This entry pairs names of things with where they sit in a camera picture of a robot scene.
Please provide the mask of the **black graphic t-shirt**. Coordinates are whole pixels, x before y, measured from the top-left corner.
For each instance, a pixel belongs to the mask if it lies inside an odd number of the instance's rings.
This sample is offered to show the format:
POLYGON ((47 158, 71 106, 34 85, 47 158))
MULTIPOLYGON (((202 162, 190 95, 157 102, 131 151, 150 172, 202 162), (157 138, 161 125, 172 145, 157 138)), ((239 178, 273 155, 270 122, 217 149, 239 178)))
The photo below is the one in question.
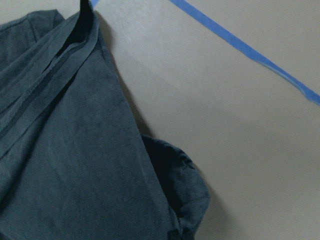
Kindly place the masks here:
POLYGON ((0 237, 192 240, 208 189, 141 134, 99 19, 41 10, 0 26, 0 237))

